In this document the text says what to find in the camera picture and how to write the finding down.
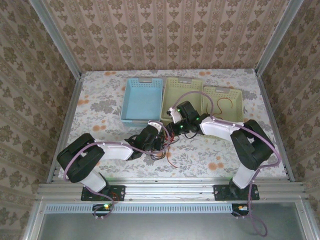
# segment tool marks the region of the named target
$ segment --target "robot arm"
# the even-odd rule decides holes
[[[173,123],[170,124],[170,129],[174,134],[191,131],[201,135],[219,137],[233,143],[240,160],[240,166],[229,184],[230,188],[235,191],[245,189],[260,165],[273,153],[259,138],[238,127],[243,126],[256,132],[274,147],[255,120],[251,119],[246,123],[236,124],[225,120],[214,120],[208,114],[200,116],[188,101],[182,102],[176,109],[170,108],[167,113],[172,116]]]
[[[140,134],[134,135],[125,141],[115,142],[114,144],[97,144],[89,147],[71,164],[67,171],[67,177],[72,183],[82,183],[95,192],[100,192],[108,182],[94,170],[97,163],[102,160],[133,160],[141,157],[140,151],[133,150],[131,147],[150,151],[151,149],[160,150],[164,135],[161,134],[162,126],[155,122],[149,122]],[[74,156],[85,146],[98,142],[89,133],[84,133],[57,156],[57,161],[65,170]]]

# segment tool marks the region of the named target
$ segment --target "perforated metal strip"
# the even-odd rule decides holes
[[[47,204],[46,214],[92,213],[93,204]],[[121,204],[115,205],[115,214],[212,214],[232,213],[231,203],[206,204]]]

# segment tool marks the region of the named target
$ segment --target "light green basket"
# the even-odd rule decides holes
[[[163,101],[162,101],[162,109],[161,109],[161,121],[167,125],[172,122],[172,118],[167,115],[167,111],[171,108],[175,102],[180,98],[183,94],[190,91],[200,91],[203,90],[203,80],[201,79],[192,79],[185,77],[168,77],[166,79],[164,92],[163,92]],[[198,113],[201,112],[201,104],[202,104],[202,95],[192,93],[185,97],[183,97],[178,104],[189,101],[195,110]]]
[[[242,91],[227,87],[214,87],[205,86],[203,92],[208,94],[213,100],[213,115],[216,118],[222,118],[223,120],[242,123],[244,121],[243,115],[243,101]],[[201,114],[209,113],[211,111],[211,103],[205,96],[202,98]]]

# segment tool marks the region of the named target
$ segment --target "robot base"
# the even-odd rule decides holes
[[[248,201],[249,186],[239,190],[235,196],[231,191],[230,184],[217,184],[213,186],[213,194],[215,201]],[[252,185],[251,199],[260,199],[258,187],[255,184]]]
[[[115,202],[122,202],[125,200],[126,186],[124,185],[107,185],[99,193],[104,194],[112,198]],[[92,194],[85,187],[82,189],[81,201],[109,201],[103,196]]]

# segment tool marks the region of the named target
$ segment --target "red wire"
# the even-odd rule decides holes
[[[229,99],[229,98],[227,98],[227,97],[221,97],[221,98],[218,99],[218,101],[216,101],[216,105],[218,106],[218,108],[219,108],[219,110],[220,110],[220,113],[215,113],[215,114],[213,114],[213,115],[220,115],[220,114],[222,114],[222,110],[221,110],[221,108],[220,108],[220,106],[219,106],[219,101],[220,101],[221,99],[228,99],[228,100],[231,102],[231,108],[234,107],[234,104],[232,103],[231,99]]]
[[[113,200],[115,200],[114,198],[117,199],[117,201],[115,202],[115,204],[117,204],[119,202],[119,197],[118,197],[118,194],[116,194],[115,192],[111,192],[111,194],[113,195]]]
[[[168,161],[168,163],[172,166],[172,167],[174,167],[174,168],[178,168],[176,165],[173,165],[170,161],[169,161],[169,151],[170,151],[170,146],[168,147],[168,153],[167,153],[167,155],[166,155],[166,159],[167,159],[167,161]]]

